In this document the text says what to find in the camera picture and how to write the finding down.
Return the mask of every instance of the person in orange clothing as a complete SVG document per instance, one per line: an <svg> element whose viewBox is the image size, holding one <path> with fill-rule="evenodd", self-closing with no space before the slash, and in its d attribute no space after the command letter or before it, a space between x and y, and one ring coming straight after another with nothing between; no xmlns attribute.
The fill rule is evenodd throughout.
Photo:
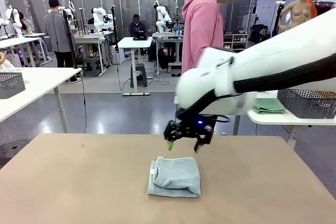
<svg viewBox="0 0 336 224"><path fill-rule="evenodd" d="M310 5L310 13L311 13L311 18L317 17L317 9L315 4L313 3L314 0L307 0L306 2Z"/></svg>

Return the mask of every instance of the gray basket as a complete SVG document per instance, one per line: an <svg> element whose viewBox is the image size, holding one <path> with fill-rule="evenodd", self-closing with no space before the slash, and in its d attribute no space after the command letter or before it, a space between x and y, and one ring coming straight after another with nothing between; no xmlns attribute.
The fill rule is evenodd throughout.
<svg viewBox="0 0 336 224"><path fill-rule="evenodd" d="M25 89L22 73L0 72L0 99L8 99Z"/></svg>
<svg viewBox="0 0 336 224"><path fill-rule="evenodd" d="M336 94L333 92L284 89L278 99L298 118L333 119L336 115Z"/></svg>

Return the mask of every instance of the black cap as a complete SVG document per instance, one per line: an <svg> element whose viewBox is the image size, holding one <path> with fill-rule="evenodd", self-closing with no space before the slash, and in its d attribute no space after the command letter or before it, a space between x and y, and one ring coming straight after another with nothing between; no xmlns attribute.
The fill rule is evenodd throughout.
<svg viewBox="0 0 336 224"><path fill-rule="evenodd" d="M59 6L58 0L49 0L49 6L51 8Z"/></svg>

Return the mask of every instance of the folded cloth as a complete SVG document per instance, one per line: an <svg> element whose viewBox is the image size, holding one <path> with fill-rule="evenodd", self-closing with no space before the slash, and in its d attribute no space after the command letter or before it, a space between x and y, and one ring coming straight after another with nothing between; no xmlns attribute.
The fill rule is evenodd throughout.
<svg viewBox="0 0 336 224"><path fill-rule="evenodd" d="M277 98L257 98L252 109L257 114L285 114L286 108Z"/></svg>
<svg viewBox="0 0 336 224"><path fill-rule="evenodd" d="M201 196L197 162L192 157L152 161L148 194L195 198Z"/></svg>

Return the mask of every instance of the pink hoodie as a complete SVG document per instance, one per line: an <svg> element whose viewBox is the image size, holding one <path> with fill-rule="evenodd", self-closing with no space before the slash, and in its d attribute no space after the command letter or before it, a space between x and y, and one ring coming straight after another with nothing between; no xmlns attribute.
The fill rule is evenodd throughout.
<svg viewBox="0 0 336 224"><path fill-rule="evenodd" d="M223 17L217 0L185 0L182 72L195 68L206 47L223 47Z"/></svg>

